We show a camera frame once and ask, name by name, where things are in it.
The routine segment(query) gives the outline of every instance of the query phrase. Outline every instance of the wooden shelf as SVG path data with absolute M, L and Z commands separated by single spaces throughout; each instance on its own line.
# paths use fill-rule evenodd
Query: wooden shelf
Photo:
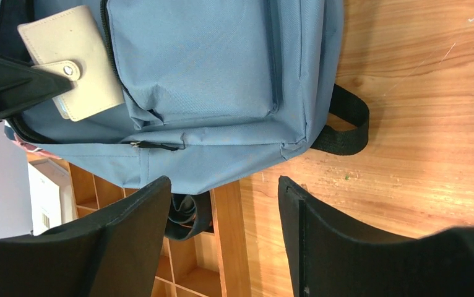
M 98 210 L 98 204 L 96 201 L 91 201 L 91 202 L 85 202 L 83 204 L 77 204 L 77 208 L 79 209 L 87 209 L 92 212 Z
M 203 297 L 222 296 L 218 272 L 197 267 L 177 282 L 177 287 Z
M 176 289 L 172 284 L 155 279 L 151 297 L 175 297 Z
M 79 217 L 137 191 L 117 187 L 72 164 L 69 169 Z M 214 233 L 203 232 L 186 241 L 163 239 L 152 297 L 251 296 L 239 182 L 210 195 Z
M 170 258 L 167 256 L 160 256 L 158 260 L 157 273 L 155 278 L 168 283 L 173 283 L 173 276 L 171 274 Z

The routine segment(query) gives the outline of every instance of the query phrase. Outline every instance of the cardboard box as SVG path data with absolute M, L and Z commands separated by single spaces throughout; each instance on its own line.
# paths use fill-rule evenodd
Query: cardboard box
M 28 164 L 33 235 L 77 219 L 69 173 L 44 159 Z

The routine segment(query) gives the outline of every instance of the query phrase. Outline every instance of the backpack front pocket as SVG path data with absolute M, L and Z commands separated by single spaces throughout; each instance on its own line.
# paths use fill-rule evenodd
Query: backpack front pocket
M 277 109 L 262 1 L 109 0 L 106 13 L 128 110 L 140 127 L 154 118 L 248 123 Z

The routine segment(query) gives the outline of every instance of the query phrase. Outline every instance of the beige wallet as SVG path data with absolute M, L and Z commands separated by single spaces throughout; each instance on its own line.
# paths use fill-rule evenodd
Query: beige wallet
M 34 66 L 67 77 L 73 90 L 53 98 L 61 116 L 80 121 L 124 103 L 121 86 L 87 6 L 19 25 Z

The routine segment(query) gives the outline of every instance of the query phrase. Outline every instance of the zipper pull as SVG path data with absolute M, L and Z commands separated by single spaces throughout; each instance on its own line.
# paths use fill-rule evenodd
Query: zipper pull
M 163 144 L 153 144 L 147 141 L 133 141 L 133 142 L 130 142 L 129 144 L 131 144 L 131 147 L 135 147 L 139 149 L 163 149 L 163 150 L 169 150 L 171 152 L 179 150 L 178 147 L 169 147 Z

